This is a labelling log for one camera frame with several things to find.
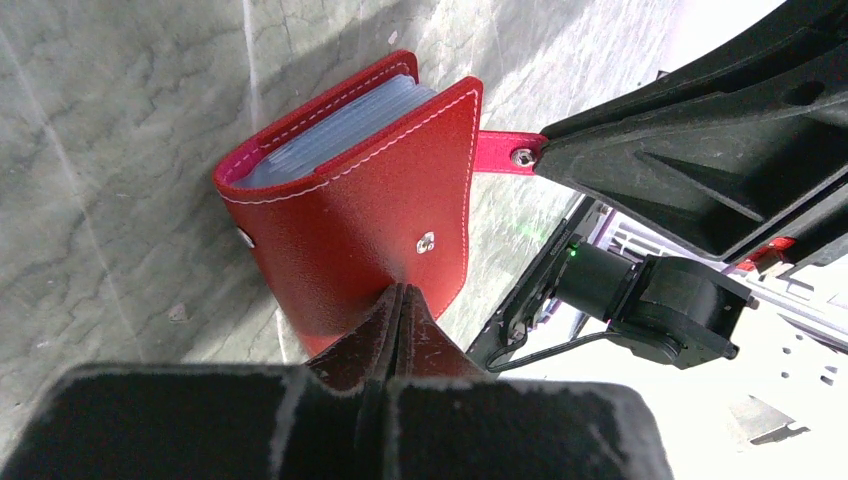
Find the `red leather card holder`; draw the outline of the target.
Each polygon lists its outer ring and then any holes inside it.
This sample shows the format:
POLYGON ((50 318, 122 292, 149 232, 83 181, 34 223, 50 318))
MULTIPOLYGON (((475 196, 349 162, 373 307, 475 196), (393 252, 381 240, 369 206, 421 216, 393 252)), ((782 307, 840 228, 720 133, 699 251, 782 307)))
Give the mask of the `red leather card holder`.
POLYGON ((246 140, 215 167, 216 189, 296 338, 310 355, 363 321, 395 283, 434 316, 468 270, 473 176, 529 176, 545 137, 485 131, 483 85, 466 77, 419 106, 416 56, 395 51, 246 140))

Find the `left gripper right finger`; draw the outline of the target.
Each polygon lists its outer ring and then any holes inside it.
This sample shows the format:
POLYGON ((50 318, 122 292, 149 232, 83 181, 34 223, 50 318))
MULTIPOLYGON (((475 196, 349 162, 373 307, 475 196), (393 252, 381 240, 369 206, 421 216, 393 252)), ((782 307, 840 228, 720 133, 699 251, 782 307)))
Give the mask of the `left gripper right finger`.
POLYGON ((421 377, 397 348, 383 479, 670 479, 654 415, 610 383, 421 377))

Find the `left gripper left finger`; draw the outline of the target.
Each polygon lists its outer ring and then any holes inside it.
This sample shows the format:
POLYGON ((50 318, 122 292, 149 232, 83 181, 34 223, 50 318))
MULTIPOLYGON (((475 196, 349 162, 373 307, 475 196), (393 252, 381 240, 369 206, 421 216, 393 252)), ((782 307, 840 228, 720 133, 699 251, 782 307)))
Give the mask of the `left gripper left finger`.
POLYGON ((372 356, 348 389, 306 365, 90 363, 34 411, 5 479, 379 479, 383 388, 403 289, 359 337, 372 356))

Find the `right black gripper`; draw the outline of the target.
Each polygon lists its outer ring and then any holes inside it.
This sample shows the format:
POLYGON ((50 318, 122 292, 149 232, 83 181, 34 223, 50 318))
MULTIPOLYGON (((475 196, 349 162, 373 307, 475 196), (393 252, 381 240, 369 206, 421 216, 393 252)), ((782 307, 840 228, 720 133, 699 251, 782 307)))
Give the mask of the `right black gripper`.
POLYGON ((725 273, 828 266, 847 254, 847 63, 813 59, 846 41, 845 1, 787 1, 661 79, 543 128, 535 171, 737 261, 725 273))

